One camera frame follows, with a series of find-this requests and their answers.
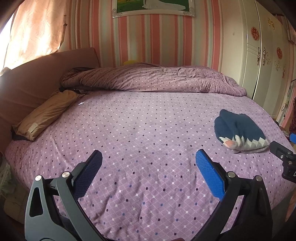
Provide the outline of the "peach window curtain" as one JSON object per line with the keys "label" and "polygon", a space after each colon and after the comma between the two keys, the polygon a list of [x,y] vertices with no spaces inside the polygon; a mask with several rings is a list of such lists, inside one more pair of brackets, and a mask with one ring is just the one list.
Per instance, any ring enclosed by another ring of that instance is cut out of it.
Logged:
{"label": "peach window curtain", "polygon": [[14,13],[1,70],[55,53],[66,31],[67,1],[24,1]]}

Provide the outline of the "pink upholstered headboard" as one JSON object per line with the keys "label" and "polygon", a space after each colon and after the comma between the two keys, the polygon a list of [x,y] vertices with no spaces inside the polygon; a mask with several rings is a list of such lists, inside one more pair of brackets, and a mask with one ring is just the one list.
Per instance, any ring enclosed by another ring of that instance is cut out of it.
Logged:
{"label": "pink upholstered headboard", "polygon": [[82,48],[40,57],[1,76],[1,153],[11,142],[11,126],[44,103],[75,67],[100,66],[94,48]]}

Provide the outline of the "yellow object behind duvet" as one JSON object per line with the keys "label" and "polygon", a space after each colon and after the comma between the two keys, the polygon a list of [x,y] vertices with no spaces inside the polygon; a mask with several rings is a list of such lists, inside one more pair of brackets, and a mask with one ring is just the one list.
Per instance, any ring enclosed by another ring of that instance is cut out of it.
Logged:
{"label": "yellow object behind duvet", "polygon": [[128,65],[137,64],[137,63],[139,62],[136,60],[128,60],[123,63],[123,66],[128,66]]}

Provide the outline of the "white wardrobe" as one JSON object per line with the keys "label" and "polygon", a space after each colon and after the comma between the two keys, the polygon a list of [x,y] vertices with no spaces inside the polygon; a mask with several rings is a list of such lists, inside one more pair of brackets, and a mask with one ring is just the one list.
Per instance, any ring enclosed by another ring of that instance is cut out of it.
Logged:
{"label": "white wardrobe", "polygon": [[290,65],[284,26],[258,1],[221,1],[221,15],[221,72],[277,118]]}

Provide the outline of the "purple dotted duvet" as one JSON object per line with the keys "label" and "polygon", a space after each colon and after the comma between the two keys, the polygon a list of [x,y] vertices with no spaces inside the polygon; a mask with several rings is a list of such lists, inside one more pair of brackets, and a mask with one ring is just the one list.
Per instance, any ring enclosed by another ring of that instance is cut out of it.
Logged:
{"label": "purple dotted duvet", "polygon": [[167,67],[135,63],[120,67],[76,67],[60,79],[66,89],[108,89],[135,92],[219,93],[247,95],[234,79],[204,66]]}

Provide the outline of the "purple dotted bed sheet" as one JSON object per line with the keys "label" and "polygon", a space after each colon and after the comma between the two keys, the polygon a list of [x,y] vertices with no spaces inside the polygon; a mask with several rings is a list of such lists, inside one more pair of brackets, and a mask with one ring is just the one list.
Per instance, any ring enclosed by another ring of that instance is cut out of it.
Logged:
{"label": "purple dotted bed sheet", "polygon": [[99,150],[102,167],[79,202],[105,237],[191,240],[218,203],[196,167],[197,150],[239,177],[260,175],[271,207],[295,188],[270,152],[235,154],[217,140],[214,121],[222,109],[246,114],[269,141],[290,147],[268,113],[247,97],[93,91],[34,142],[11,142],[5,157],[30,187],[37,175],[57,177]]}

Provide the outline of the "brown pillow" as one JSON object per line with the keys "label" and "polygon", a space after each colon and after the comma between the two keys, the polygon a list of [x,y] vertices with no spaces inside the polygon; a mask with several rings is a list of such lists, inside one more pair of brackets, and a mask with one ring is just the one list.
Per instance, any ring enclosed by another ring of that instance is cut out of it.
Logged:
{"label": "brown pillow", "polygon": [[20,123],[11,127],[12,139],[35,141],[36,138],[73,103],[83,97],[72,90],[53,94],[47,101],[28,114]]}

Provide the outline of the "framed green picture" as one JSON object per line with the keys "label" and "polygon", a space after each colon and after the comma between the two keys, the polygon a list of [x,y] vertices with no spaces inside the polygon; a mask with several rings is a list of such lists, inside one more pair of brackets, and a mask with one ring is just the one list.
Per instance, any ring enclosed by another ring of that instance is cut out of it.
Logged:
{"label": "framed green picture", "polygon": [[181,15],[195,16],[194,1],[122,0],[112,1],[112,17],[134,15]]}

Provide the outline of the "navy argyle knit sweater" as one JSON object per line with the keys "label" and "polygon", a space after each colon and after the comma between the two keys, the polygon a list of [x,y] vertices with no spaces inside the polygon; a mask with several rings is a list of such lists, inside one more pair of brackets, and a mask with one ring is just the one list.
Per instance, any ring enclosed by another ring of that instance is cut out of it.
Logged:
{"label": "navy argyle knit sweater", "polygon": [[234,153],[259,153],[269,148],[269,141],[259,126],[246,114],[222,109],[214,121],[217,139]]}

